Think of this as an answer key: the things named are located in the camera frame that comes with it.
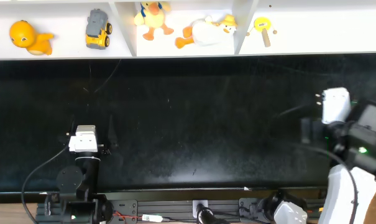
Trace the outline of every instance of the wooden floor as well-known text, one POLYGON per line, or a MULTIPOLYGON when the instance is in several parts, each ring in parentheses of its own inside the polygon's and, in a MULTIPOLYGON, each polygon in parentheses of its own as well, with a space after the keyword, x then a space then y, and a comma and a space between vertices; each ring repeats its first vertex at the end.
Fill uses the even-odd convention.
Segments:
MULTIPOLYGON (((30 212, 35 216, 37 204, 27 205, 30 212)), ((0 224, 31 224, 22 204, 0 204, 0 224)), ((376 224, 376 197, 367 211, 365 224, 376 224)))

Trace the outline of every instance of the green light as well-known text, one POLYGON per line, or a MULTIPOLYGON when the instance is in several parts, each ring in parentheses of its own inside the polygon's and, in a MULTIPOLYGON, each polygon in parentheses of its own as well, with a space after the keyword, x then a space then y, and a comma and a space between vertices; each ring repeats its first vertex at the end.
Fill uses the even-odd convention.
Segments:
POLYGON ((367 152, 367 149, 365 147, 360 147, 359 148, 359 152, 360 153, 366 153, 367 152))

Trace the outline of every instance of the duck's head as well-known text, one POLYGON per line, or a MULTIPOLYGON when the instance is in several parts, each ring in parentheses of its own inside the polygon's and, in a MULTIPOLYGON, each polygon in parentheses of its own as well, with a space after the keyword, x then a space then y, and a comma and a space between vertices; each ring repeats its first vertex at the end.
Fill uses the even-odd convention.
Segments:
POLYGON ((146 9, 154 16, 156 16, 158 12, 163 8, 160 2, 141 2, 140 6, 142 8, 142 11, 146 9))
POLYGON ((227 34, 233 35, 236 31, 237 24, 235 22, 235 17, 232 15, 226 15, 225 19, 220 22, 219 27, 227 34))
POLYGON ((12 43, 17 47, 29 47, 36 41, 36 33, 32 25, 26 21, 18 21, 9 29, 12 43))

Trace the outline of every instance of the toy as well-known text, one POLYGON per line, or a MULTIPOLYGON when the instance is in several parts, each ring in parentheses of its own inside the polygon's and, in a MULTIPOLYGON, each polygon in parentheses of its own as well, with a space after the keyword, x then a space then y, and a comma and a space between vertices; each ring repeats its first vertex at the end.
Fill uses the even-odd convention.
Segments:
POLYGON ((264 40, 265 47, 270 47, 270 40, 268 36, 268 30, 271 28, 272 23, 266 17, 259 17, 254 21, 254 26, 251 28, 250 32, 247 33, 247 36, 250 36, 253 29, 256 29, 258 32, 262 33, 262 39, 264 40))
POLYGON ((109 37, 112 33, 112 24, 108 15, 100 9, 93 9, 87 18, 86 44, 91 49, 103 50, 109 46, 109 37))
POLYGON ((213 22, 211 16, 198 20, 192 26, 183 29, 183 37, 175 40, 175 45, 181 49, 187 44, 200 46, 214 45, 229 40, 236 31, 237 24, 232 15, 226 15, 220 23, 213 22))
POLYGON ((148 33, 144 34, 147 40, 154 40, 154 32, 157 28, 162 28, 165 35, 174 33, 174 30, 165 25, 165 14, 171 11, 171 6, 167 2, 141 2, 141 10, 135 16, 134 22, 137 26, 145 24, 149 27, 148 33))
POLYGON ((14 23, 9 29, 9 36, 15 46, 26 48, 32 55, 52 54, 49 40, 53 34, 38 34, 26 21, 14 23))

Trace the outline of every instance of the duck's beak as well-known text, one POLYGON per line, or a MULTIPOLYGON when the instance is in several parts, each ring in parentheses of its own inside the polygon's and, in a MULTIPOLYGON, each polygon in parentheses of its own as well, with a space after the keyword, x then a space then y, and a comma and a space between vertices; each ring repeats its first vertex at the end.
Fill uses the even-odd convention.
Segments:
POLYGON ((159 12, 159 8, 158 8, 158 3, 157 2, 153 2, 152 4, 150 4, 149 6, 149 12, 152 14, 152 15, 157 15, 158 12, 159 12))

